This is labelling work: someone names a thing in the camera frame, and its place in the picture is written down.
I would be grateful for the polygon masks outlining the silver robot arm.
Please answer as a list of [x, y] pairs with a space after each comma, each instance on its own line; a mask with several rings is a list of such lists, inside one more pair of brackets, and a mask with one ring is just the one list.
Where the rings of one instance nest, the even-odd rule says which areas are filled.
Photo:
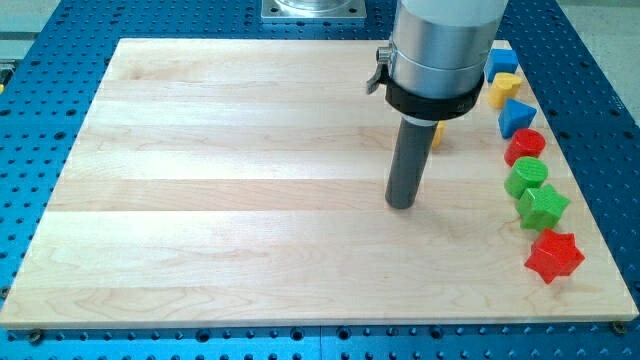
[[376, 50], [366, 92], [408, 121], [433, 124], [475, 105], [506, 0], [399, 0], [389, 43]]

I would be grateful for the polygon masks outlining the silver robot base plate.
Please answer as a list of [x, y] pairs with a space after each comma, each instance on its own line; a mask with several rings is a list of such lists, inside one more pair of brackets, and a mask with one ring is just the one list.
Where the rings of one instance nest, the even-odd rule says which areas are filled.
[[262, 0], [261, 18], [268, 21], [294, 19], [364, 19], [364, 0]]

